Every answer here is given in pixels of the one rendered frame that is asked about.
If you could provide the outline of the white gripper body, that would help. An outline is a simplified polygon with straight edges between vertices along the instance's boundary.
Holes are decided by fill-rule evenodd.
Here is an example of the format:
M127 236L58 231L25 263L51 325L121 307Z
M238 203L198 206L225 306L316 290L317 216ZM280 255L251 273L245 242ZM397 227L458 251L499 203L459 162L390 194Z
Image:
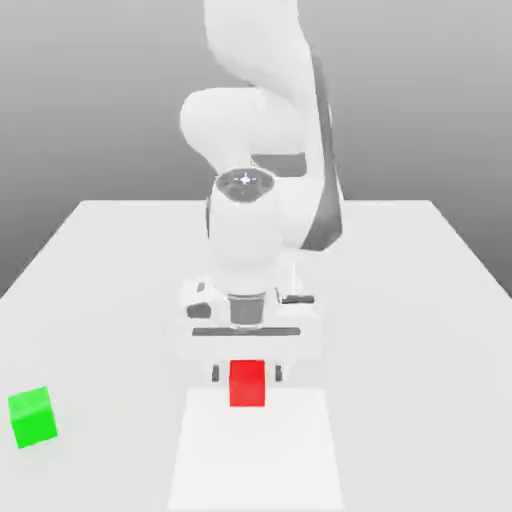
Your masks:
M182 326L182 359L206 366L231 360L264 360L288 365L317 357L317 327L283 325L239 330Z

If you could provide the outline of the small red cube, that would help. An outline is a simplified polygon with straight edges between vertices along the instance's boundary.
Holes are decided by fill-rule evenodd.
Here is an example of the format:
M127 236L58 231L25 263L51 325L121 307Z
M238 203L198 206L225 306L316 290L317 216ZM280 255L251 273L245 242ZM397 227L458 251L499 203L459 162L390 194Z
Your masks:
M231 407L265 406L265 362L232 360L229 372Z

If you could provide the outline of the small green cube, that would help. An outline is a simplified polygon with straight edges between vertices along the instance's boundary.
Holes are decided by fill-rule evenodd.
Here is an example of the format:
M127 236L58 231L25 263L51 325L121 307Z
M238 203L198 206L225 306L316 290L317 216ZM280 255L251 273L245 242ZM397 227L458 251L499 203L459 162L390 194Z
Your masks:
M58 429L47 386L8 397L10 424L19 449L54 439Z

